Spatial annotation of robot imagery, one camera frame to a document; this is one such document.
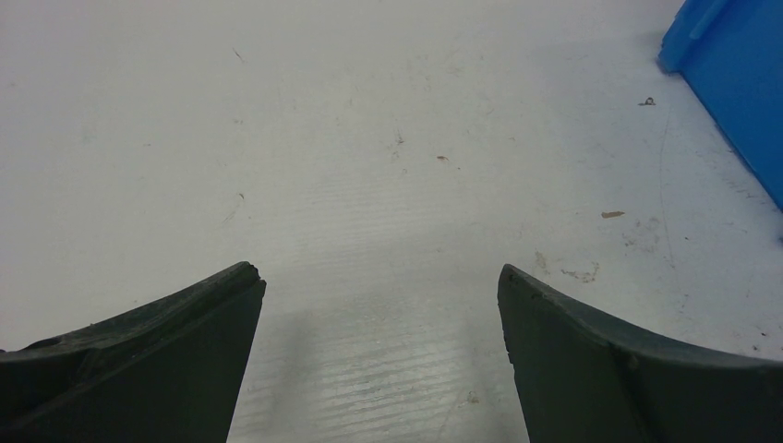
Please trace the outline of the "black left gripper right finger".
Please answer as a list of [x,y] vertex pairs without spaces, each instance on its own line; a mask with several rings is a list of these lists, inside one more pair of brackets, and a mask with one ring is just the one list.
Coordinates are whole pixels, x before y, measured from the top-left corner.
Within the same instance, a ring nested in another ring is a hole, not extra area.
[[503,338],[533,442],[778,442],[779,361],[677,341],[565,295],[513,265]]

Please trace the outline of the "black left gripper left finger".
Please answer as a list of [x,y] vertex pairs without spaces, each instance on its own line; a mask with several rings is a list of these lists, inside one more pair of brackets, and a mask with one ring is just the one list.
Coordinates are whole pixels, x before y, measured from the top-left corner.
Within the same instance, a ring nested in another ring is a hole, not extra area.
[[1,354],[5,442],[224,442],[266,283],[239,262]]

